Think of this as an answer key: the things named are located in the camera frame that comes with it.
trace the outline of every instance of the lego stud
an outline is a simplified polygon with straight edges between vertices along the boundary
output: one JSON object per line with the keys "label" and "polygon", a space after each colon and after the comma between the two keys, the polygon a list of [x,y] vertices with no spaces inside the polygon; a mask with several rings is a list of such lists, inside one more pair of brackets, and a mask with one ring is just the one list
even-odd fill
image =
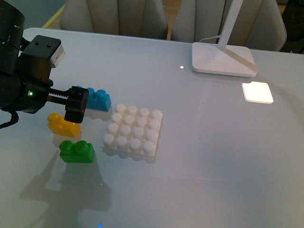
{"label": "lego stud", "polygon": [[136,106],[129,106],[127,109],[127,113],[129,115],[132,115],[135,119],[138,118],[138,113],[137,113],[137,107]]}
{"label": "lego stud", "polygon": [[104,136],[104,139],[103,139],[103,142],[104,142],[104,145],[107,147],[107,148],[114,148],[115,147],[115,138],[112,134],[106,134]]}
{"label": "lego stud", "polygon": [[111,117],[112,122],[116,123],[119,127],[121,127],[124,123],[123,117],[120,113],[114,113]]}
{"label": "lego stud", "polygon": [[132,137],[131,127],[124,125],[120,128],[120,135],[126,137],[128,140]]}
{"label": "lego stud", "polygon": [[133,138],[139,139],[141,142],[144,141],[144,130],[141,127],[135,127],[133,130]]}
{"label": "lego stud", "polygon": [[130,126],[132,129],[135,127],[135,119],[132,115],[126,115],[123,119],[125,125]]}
{"label": "lego stud", "polygon": [[162,113],[161,113],[161,111],[158,110],[158,109],[153,110],[152,113],[151,113],[151,118],[152,119],[157,119],[158,122],[161,122],[162,121]]}
{"label": "lego stud", "polygon": [[48,115],[47,118],[50,124],[57,124],[59,119],[60,119],[60,115],[58,113],[51,113],[50,115]]}
{"label": "lego stud", "polygon": [[73,147],[72,142],[69,140],[65,140],[60,144],[59,149],[63,154],[69,155],[73,152],[72,147]]}
{"label": "lego stud", "polygon": [[142,143],[139,139],[132,139],[130,141],[130,150],[132,153],[141,153]]}
{"label": "lego stud", "polygon": [[87,88],[87,90],[89,91],[89,99],[91,100],[95,100],[95,91],[93,88]]}
{"label": "lego stud", "polygon": [[144,117],[147,121],[150,120],[150,111],[147,108],[141,108],[139,110],[139,116]]}
{"label": "lego stud", "polygon": [[145,154],[152,156],[155,153],[155,144],[151,141],[146,141],[143,143],[142,150]]}
{"label": "lego stud", "polygon": [[128,150],[128,140],[124,136],[119,136],[116,140],[117,148],[121,151],[127,151]]}
{"label": "lego stud", "polygon": [[120,113],[122,116],[127,115],[127,109],[126,109],[126,107],[125,107],[124,104],[118,104],[118,105],[116,105],[115,111],[117,113]]}
{"label": "lego stud", "polygon": [[95,93],[95,96],[96,96],[97,101],[102,101],[102,102],[106,101],[106,92],[103,89],[97,90],[97,92]]}
{"label": "lego stud", "polygon": [[89,153],[89,150],[90,150],[89,145],[84,140],[80,140],[80,141],[76,142],[74,149],[78,154],[81,154],[81,155]]}
{"label": "lego stud", "polygon": [[141,128],[143,128],[146,131],[147,128],[148,128],[148,126],[147,126],[147,119],[145,117],[139,117],[136,120],[136,127],[141,127]]}
{"label": "lego stud", "polygon": [[146,131],[146,140],[151,141],[152,143],[156,144],[157,143],[157,132],[153,129],[147,130]]}
{"label": "lego stud", "polygon": [[149,129],[155,130],[157,133],[160,131],[160,122],[157,119],[151,119],[148,123]]}
{"label": "lego stud", "polygon": [[119,136],[119,127],[116,123],[110,123],[108,125],[108,133],[112,134],[115,138]]}

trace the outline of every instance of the gray chair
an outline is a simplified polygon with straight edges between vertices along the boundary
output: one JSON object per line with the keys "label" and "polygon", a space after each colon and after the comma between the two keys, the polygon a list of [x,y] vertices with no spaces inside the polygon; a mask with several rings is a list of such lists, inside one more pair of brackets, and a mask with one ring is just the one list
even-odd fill
{"label": "gray chair", "polygon": [[64,30],[167,39],[162,0],[67,0]]}
{"label": "gray chair", "polygon": [[[199,42],[221,34],[232,0],[182,0],[171,40]],[[279,51],[286,41],[276,0],[244,0],[228,44]],[[204,40],[216,43],[216,38]]]}

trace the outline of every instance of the white lamp base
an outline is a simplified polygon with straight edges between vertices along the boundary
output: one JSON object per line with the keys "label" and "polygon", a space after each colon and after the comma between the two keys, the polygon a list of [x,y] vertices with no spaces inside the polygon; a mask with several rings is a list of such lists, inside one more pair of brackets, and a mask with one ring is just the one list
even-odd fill
{"label": "white lamp base", "polygon": [[215,44],[192,44],[193,70],[203,73],[254,77],[257,67],[247,47],[227,45],[224,51]]}

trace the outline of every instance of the toy brick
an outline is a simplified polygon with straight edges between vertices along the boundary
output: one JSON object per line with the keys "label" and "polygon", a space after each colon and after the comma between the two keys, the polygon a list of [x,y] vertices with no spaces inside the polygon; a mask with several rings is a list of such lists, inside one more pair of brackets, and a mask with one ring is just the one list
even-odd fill
{"label": "toy brick", "polygon": [[150,112],[147,108],[138,110],[136,106],[126,108],[124,104],[118,104],[111,120],[108,134],[103,138],[106,150],[146,157],[156,155],[162,123],[159,110]]}
{"label": "toy brick", "polygon": [[99,111],[108,112],[111,106],[111,99],[109,94],[105,90],[97,90],[96,92],[92,88],[88,88],[89,99],[86,107],[89,109],[95,109]]}
{"label": "toy brick", "polygon": [[64,116],[60,116],[58,113],[51,113],[47,120],[47,126],[54,134],[76,138],[81,129],[78,123],[65,121]]}
{"label": "toy brick", "polygon": [[72,143],[65,140],[60,144],[59,149],[59,156],[66,163],[93,163],[95,150],[92,144],[86,141]]}

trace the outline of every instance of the blue lego brick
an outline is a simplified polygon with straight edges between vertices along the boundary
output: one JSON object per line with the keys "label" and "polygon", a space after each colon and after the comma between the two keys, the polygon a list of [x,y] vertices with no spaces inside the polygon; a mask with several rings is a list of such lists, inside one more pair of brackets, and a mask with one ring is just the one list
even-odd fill
{"label": "blue lego brick", "polygon": [[108,112],[111,106],[111,99],[109,94],[105,90],[97,90],[96,92],[92,88],[88,88],[89,99],[86,107],[89,109],[95,109],[99,111]]}

